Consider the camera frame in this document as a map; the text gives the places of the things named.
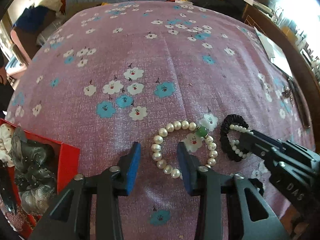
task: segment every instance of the screw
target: screw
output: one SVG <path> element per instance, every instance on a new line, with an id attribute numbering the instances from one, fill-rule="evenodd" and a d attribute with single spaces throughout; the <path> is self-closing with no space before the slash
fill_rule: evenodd
<path id="1" fill-rule="evenodd" d="M 84 179 L 84 176 L 81 173 L 79 173 L 76 176 L 74 176 L 73 179 L 74 180 L 81 180 L 81 179 Z"/>
<path id="2" fill-rule="evenodd" d="M 208 170 L 209 170 L 209 168 L 206 166 L 199 166 L 198 167 L 198 171 L 201 171 L 201 172 L 207 172 Z"/>
<path id="3" fill-rule="evenodd" d="M 234 177 L 236 177 L 236 179 L 244 179 L 244 175 L 240 172 L 237 172 L 235 175 L 233 175 Z"/>
<path id="4" fill-rule="evenodd" d="M 120 170 L 119 166 L 112 166 L 112 167 L 109 168 L 109 171 L 111 171 L 111 172 L 117 172 L 119 170 Z"/>

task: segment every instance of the red item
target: red item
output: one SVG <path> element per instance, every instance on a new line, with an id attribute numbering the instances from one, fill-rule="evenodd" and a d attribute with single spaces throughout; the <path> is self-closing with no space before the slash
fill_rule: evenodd
<path id="1" fill-rule="evenodd" d="M 16 128 L 12 123 L 7 122 L 4 119 L 0 119 L 0 125 L 3 123 L 8 123 Z M 54 162 L 57 164 L 57 192 L 60 193 L 64 187 L 73 179 L 73 177 L 78 174 L 78 163 L 80 149 L 73 147 L 71 145 L 65 144 L 63 142 L 55 141 L 36 135 L 34 133 L 25 131 L 26 137 L 29 140 L 38 141 L 45 144 L 50 144 L 54 149 L 55 159 Z M 17 201 L 17 205 L 20 205 L 21 200 L 19 198 L 18 187 L 14 183 L 14 167 L 8 168 L 8 173 L 11 179 L 13 192 Z M 28 215 L 29 222 L 35 226 L 36 222 L 31 215 Z M 19 232 L 24 238 L 28 238 L 32 232 L 30 226 L 27 223 L 23 225 L 23 231 Z"/>

